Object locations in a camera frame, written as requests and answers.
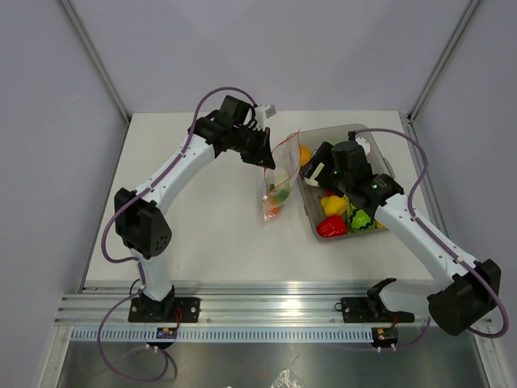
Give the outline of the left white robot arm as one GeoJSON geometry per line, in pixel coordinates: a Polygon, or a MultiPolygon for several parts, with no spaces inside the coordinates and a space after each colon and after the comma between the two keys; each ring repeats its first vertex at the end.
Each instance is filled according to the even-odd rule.
{"type": "Polygon", "coordinates": [[[197,116],[184,143],[146,183],[115,195],[115,229],[136,259],[141,289],[131,300],[132,323],[172,323],[190,303],[175,297],[164,252],[172,241],[166,213],[191,179],[221,153],[232,150],[244,163],[275,168],[267,120],[272,105],[250,104],[231,95],[197,116]]]}

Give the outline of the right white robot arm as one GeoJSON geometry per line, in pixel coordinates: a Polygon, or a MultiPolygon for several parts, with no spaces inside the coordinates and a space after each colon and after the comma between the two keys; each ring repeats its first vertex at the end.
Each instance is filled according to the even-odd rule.
{"type": "Polygon", "coordinates": [[[425,296],[431,318],[449,335],[471,331],[494,309],[506,317],[498,296],[501,269],[462,250],[414,207],[410,194],[387,174],[376,174],[356,140],[322,142],[301,174],[320,188],[343,194],[394,234],[432,275],[436,289],[425,296]]]}

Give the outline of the toy yellow potato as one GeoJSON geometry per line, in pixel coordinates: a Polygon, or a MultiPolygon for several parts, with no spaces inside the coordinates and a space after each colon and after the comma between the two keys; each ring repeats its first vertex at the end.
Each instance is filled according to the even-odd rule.
{"type": "Polygon", "coordinates": [[[312,151],[308,147],[300,145],[300,165],[302,167],[305,166],[309,163],[312,157],[312,151]]]}

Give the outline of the toy green orange mango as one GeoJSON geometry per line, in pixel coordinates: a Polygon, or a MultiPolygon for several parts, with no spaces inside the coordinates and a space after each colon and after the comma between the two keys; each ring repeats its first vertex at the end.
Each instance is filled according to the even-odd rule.
{"type": "Polygon", "coordinates": [[[262,207],[264,217],[270,219],[276,217],[284,206],[284,202],[291,193],[289,186],[281,185],[276,187],[273,183],[267,188],[267,193],[263,198],[262,207]]]}

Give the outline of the clear zip top bag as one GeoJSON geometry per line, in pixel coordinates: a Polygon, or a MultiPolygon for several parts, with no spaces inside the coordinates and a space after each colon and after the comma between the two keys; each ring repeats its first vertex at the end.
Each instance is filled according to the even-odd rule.
{"type": "Polygon", "coordinates": [[[288,135],[272,150],[275,169],[265,169],[264,196],[261,200],[263,220],[280,214],[291,195],[301,168],[299,131],[288,135]]]}

